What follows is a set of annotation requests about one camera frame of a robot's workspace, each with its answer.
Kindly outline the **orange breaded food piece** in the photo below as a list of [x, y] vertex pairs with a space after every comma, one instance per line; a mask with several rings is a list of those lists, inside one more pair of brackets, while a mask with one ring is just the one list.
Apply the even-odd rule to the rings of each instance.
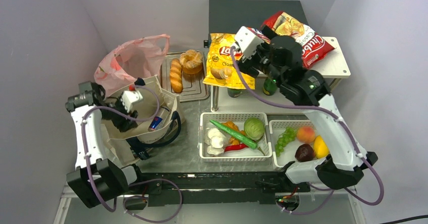
[[182, 71], [188, 75], [195, 75], [203, 68], [203, 56], [199, 51], [190, 49], [180, 55]]

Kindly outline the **can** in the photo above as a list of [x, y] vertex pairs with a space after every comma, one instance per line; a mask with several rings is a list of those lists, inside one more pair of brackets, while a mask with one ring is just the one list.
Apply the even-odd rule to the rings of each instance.
[[167, 106], [165, 106], [165, 105], [161, 106], [159, 108], [159, 111], [157, 112], [156, 116], [153, 118], [152, 122], [150, 123], [147, 130], [149, 132], [153, 132], [153, 131], [160, 129], [163, 126], [163, 124], [165, 123], [170, 112], [171, 112], [171, 110]]

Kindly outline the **green cabbage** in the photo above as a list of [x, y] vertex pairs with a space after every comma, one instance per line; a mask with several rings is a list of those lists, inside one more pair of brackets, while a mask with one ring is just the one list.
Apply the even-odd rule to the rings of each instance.
[[265, 134], [263, 122], [257, 118], [248, 118], [244, 123], [246, 136], [254, 141], [258, 141]]

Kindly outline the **yellow Lays chips bag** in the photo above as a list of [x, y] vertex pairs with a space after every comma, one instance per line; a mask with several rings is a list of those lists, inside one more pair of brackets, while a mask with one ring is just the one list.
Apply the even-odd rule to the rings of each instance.
[[203, 83], [206, 85], [245, 89], [241, 82], [230, 56], [230, 47], [235, 42], [234, 34], [211, 33], [211, 44], [207, 54], [206, 76]]

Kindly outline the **beige canvas tote bag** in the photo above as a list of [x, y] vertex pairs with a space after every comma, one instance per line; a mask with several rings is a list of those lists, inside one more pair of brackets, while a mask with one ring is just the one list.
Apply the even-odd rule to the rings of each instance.
[[177, 94], [162, 89], [157, 76], [144, 79], [144, 83], [147, 89], [138, 89], [143, 96], [143, 102], [133, 108], [138, 112], [137, 118], [145, 119], [153, 115], [157, 109], [157, 100], [159, 100], [159, 107], [165, 105], [171, 112], [163, 126], [153, 132], [147, 129], [154, 117], [145, 122], [137, 122], [136, 128], [126, 132], [120, 132], [111, 121], [101, 121], [105, 153], [108, 159], [118, 167], [149, 159], [150, 151], [166, 146], [178, 137], [179, 128], [185, 122]]

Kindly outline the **dark red apple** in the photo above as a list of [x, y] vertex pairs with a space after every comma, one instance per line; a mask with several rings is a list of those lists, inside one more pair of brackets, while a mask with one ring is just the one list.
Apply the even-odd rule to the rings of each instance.
[[302, 144], [297, 148], [295, 158], [298, 162], [312, 161], [315, 158], [314, 149], [309, 144]]

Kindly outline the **orange candy snack bag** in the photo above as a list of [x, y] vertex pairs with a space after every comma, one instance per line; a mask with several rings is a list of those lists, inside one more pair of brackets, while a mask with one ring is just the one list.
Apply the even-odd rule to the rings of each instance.
[[266, 37], [260, 30], [253, 28], [253, 31], [258, 38], [270, 44], [271, 40], [268, 37]]

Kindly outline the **pink plastic grocery bag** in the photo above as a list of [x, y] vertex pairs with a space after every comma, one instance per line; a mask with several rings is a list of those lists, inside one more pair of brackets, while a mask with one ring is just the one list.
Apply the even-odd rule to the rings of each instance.
[[169, 51], [170, 36], [161, 34], [127, 41], [98, 64], [95, 82], [105, 90], [105, 96], [133, 84], [138, 78], [157, 75]]

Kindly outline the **clear dumplings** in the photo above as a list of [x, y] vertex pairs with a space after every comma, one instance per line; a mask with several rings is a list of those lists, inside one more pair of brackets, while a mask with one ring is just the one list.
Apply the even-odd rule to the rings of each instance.
[[228, 138], [217, 128], [207, 128], [204, 134], [206, 154], [208, 156], [220, 156], [229, 145]]

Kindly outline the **green grapes bunch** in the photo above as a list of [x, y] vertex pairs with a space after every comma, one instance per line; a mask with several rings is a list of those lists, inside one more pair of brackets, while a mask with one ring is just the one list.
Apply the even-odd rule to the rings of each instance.
[[279, 157], [284, 152], [285, 147], [296, 139], [297, 130], [291, 127], [286, 127], [285, 131], [281, 133], [276, 141], [275, 151], [276, 157]]

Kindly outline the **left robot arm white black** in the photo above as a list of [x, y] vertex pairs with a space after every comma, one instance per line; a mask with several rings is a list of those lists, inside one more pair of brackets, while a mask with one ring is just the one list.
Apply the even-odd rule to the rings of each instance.
[[94, 82], [79, 84], [79, 94], [70, 96], [65, 106], [76, 129], [77, 159], [75, 170], [67, 174], [67, 183], [88, 207], [99, 204], [114, 212], [107, 201], [130, 191], [140, 193], [145, 179], [135, 164], [116, 166], [105, 154], [101, 134], [102, 119], [111, 120], [119, 130], [137, 127], [137, 111], [132, 107], [142, 101], [136, 91], [124, 91], [114, 103], [104, 101], [105, 90]]

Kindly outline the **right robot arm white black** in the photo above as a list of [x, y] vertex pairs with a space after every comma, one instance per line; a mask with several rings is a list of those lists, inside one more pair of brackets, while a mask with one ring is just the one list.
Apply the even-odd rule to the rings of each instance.
[[319, 160], [292, 161], [278, 177], [279, 187], [291, 191], [298, 183], [322, 182], [339, 190], [356, 185], [365, 169], [372, 169], [378, 157], [365, 151], [341, 117], [323, 76], [303, 66], [302, 46], [290, 36], [271, 40], [253, 34], [235, 35], [231, 54], [242, 53], [234, 66], [239, 75], [252, 77], [259, 72], [274, 81], [289, 101], [315, 126], [329, 154]]

